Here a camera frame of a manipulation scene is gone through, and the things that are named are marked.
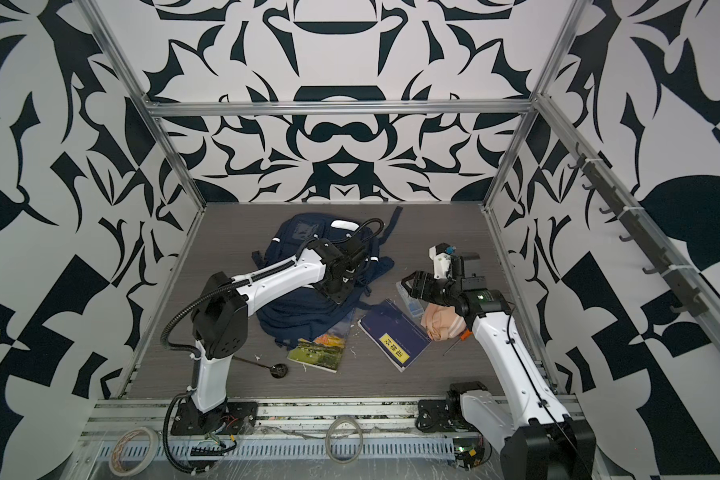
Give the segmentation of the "clear plastic pen box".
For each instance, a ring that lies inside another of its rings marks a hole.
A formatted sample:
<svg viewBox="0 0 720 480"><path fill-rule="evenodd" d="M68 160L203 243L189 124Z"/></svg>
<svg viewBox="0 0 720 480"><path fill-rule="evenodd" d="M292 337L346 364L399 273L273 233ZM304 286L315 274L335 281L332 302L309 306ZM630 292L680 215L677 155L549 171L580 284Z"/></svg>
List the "clear plastic pen box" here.
<svg viewBox="0 0 720 480"><path fill-rule="evenodd" d="M419 299L411 297L400 281L396 283L396 289L401 300L405 304L410 316L413 319L422 318L425 312L425 307L421 303L421 301Z"/></svg>

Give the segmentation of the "navy blue student backpack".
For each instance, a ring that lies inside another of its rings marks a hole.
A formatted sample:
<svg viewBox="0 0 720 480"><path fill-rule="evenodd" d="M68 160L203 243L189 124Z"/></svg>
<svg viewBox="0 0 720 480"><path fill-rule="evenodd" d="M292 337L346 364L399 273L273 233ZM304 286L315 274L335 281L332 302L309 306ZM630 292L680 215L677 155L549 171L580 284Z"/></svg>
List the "navy blue student backpack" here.
<svg viewBox="0 0 720 480"><path fill-rule="evenodd" d="M300 340L313 340L326 333L354 308L365 307L363 298L371 293L370 284L394 267L391 258L380 255L380 247L391 235L402 211L397 207L390 223L378 235L374 235L368 226L363 228L363 265L353 290L343 303L338 304L309 286L298 288L257 311L263 331L278 345L292 350ZM350 237L359 226L354 219L328 213L297 214L281 224L265 252L254 251L251 257L257 268L269 267L296 254L298 247L309 238L326 238L337 244Z"/></svg>

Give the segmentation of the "beige tape roll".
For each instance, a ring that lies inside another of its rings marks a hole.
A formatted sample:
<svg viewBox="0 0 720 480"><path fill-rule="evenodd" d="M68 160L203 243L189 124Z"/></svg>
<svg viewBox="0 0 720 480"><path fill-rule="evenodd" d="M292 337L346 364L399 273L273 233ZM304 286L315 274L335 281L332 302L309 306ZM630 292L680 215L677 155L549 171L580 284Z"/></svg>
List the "beige tape roll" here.
<svg viewBox="0 0 720 480"><path fill-rule="evenodd" d="M149 427L137 427L122 434L110 450L108 468L117 478L135 477L155 460L160 441Z"/></svg>

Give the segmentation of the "peach fabric pencil case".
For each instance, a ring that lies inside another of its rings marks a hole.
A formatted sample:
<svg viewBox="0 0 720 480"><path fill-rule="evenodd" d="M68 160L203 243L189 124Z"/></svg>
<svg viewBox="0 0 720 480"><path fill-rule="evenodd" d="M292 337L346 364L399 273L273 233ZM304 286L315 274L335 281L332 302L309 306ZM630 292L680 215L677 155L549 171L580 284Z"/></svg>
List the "peach fabric pencil case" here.
<svg viewBox="0 0 720 480"><path fill-rule="evenodd" d="M466 329L465 320L454 307L430 303L427 305L420 324L432 341L445 341L460 336Z"/></svg>

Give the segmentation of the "black metal spoon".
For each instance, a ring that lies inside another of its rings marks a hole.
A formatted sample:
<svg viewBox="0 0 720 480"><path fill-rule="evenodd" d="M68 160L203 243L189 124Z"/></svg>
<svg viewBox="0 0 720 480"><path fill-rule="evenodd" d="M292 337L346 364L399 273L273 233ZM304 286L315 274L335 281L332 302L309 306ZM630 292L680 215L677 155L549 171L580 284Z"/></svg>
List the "black metal spoon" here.
<svg viewBox="0 0 720 480"><path fill-rule="evenodd" d="M284 363L267 365L267 364L263 364L259 361L249 360L249 359L241 358L239 356L233 356L232 359L235 361L238 361L238 362L245 363L247 365L252 365L252 366L263 368L263 369L267 370L268 373L275 379L283 379L289 373L288 366Z"/></svg>

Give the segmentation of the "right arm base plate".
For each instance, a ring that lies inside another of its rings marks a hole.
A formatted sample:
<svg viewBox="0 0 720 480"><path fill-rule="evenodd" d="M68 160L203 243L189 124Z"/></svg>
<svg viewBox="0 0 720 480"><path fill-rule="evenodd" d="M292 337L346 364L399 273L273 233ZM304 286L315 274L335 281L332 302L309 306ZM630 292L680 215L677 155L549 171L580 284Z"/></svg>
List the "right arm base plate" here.
<svg viewBox="0 0 720 480"><path fill-rule="evenodd" d="M461 395L469 391L486 391L479 381L452 383L443 399L419 400L415 428L424 433L477 432L462 415Z"/></svg>

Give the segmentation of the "grey coat hook rack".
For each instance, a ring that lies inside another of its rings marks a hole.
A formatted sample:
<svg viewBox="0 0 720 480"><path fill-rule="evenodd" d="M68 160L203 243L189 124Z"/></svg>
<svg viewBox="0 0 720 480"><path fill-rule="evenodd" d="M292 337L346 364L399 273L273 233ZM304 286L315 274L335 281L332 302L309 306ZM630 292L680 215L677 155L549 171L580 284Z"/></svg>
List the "grey coat hook rack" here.
<svg viewBox="0 0 720 480"><path fill-rule="evenodd" d="M575 145L575 163L569 165L572 170L579 170L589 181L583 188L595 191L606 204L600 213L617 220L627 232L621 235L621 242L634 242L650 263L643 267L645 275L659 275L677 298L679 304L671 305L675 313L687 312L699 317L709 311L709 306L702 298L701 289L691 280L691 267L678 256L670 252L668 242L661 239L658 227L649 218L647 211L637 205L634 197L611 173L606 162L601 158L590 158L580 151L580 144Z"/></svg>

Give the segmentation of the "Animal Farm paperback book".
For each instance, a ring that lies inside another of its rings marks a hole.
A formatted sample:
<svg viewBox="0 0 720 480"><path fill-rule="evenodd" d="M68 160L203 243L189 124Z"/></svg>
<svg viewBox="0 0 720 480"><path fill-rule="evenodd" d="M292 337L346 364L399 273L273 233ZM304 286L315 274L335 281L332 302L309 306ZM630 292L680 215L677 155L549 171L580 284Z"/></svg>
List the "Animal Farm paperback book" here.
<svg viewBox="0 0 720 480"><path fill-rule="evenodd" d="M354 316L355 310L350 310L344 318L314 340L300 339L298 346L288 353L287 359L304 367L336 373L347 345Z"/></svg>

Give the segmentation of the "green lit circuit board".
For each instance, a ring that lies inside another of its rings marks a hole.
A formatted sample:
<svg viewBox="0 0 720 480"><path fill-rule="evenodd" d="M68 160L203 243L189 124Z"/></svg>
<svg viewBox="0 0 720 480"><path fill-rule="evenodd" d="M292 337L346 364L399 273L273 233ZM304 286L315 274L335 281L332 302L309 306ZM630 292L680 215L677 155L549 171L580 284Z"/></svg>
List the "green lit circuit board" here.
<svg viewBox="0 0 720 480"><path fill-rule="evenodd" d="M489 463L493 454L492 446L481 435L454 438L453 447L453 465L465 471L471 471Z"/></svg>

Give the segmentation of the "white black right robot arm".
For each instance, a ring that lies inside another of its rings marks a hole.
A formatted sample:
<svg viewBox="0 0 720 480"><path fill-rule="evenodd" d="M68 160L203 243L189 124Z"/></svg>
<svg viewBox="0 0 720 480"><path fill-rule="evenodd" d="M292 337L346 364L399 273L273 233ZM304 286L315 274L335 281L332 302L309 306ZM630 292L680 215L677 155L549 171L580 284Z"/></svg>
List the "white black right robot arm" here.
<svg viewBox="0 0 720 480"><path fill-rule="evenodd" d="M596 436L571 417L520 337L509 302L482 278L450 279L416 271L402 280L413 298L452 307L487 354L508 407L482 390L459 395L464 420L499 454L506 479L590 479Z"/></svg>

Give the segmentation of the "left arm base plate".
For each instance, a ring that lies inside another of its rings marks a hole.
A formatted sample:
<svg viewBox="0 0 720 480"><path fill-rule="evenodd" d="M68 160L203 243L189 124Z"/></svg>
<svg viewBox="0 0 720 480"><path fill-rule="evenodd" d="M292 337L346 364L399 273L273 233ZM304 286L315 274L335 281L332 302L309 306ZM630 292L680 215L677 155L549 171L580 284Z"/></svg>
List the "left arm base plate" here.
<svg viewBox="0 0 720 480"><path fill-rule="evenodd" d="M169 431L175 436L242 434L256 425L258 407L255 401L228 401L201 413L192 400L180 400Z"/></svg>

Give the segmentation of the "navy blue notebook yellow label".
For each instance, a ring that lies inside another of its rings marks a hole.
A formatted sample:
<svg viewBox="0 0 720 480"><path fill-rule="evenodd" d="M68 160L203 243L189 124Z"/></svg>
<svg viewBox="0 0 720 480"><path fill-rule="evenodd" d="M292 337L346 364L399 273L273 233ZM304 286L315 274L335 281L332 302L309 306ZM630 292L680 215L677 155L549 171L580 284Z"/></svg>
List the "navy blue notebook yellow label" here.
<svg viewBox="0 0 720 480"><path fill-rule="evenodd" d="M400 372L432 343L426 332L389 299L372 306L358 320L358 326Z"/></svg>

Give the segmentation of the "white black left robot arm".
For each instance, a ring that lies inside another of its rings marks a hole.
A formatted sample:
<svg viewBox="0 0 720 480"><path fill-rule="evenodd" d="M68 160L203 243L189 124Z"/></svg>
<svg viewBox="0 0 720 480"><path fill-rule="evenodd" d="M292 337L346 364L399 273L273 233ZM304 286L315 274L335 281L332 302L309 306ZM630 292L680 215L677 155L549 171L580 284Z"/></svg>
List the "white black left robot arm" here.
<svg viewBox="0 0 720 480"><path fill-rule="evenodd" d="M331 304L343 307L372 264L367 248L384 229L371 218L337 241L314 236L296 253L272 266L236 277L223 276L168 321L160 335L166 349L184 351L196 362L195 376L183 394L201 414L227 402L226 382L234 354L247 338L248 319L261 308L309 286Z"/></svg>

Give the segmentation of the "orange handled screwdriver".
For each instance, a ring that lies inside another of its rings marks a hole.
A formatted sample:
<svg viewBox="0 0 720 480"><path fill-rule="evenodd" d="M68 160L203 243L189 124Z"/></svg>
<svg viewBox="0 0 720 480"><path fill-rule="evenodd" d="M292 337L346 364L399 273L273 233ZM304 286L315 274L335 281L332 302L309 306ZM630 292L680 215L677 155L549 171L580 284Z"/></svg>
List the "orange handled screwdriver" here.
<svg viewBox="0 0 720 480"><path fill-rule="evenodd" d="M443 355L447 355L450 353L454 348L459 346L461 343L466 341L469 337L472 336L472 331L469 329L465 329L454 341L454 343L443 353Z"/></svg>

